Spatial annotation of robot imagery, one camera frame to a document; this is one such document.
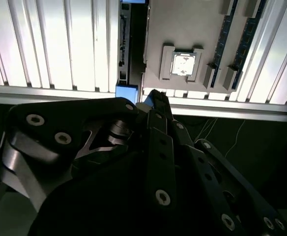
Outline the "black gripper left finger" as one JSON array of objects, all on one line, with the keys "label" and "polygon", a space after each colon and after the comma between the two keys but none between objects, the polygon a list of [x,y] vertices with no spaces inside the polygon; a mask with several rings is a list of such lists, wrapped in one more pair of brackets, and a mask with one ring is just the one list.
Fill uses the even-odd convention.
[{"label": "black gripper left finger", "polygon": [[71,204],[172,211],[172,120],[157,90],[141,104],[117,97],[14,106],[1,148],[3,182],[37,212]]}]

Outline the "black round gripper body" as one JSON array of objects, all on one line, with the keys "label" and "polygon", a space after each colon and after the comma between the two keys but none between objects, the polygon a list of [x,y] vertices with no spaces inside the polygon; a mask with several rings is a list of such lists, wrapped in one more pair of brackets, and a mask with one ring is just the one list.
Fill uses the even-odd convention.
[{"label": "black round gripper body", "polygon": [[31,236],[196,236],[201,232],[196,168],[202,151],[130,149],[54,190]]}]

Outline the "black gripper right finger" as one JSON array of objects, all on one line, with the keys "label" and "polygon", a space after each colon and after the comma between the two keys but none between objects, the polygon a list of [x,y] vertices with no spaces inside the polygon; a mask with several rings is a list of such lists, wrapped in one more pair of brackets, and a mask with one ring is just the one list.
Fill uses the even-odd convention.
[{"label": "black gripper right finger", "polygon": [[266,199],[207,140],[193,142],[173,119],[168,97],[161,94],[178,154],[187,205],[201,236],[287,236],[287,223]]}]

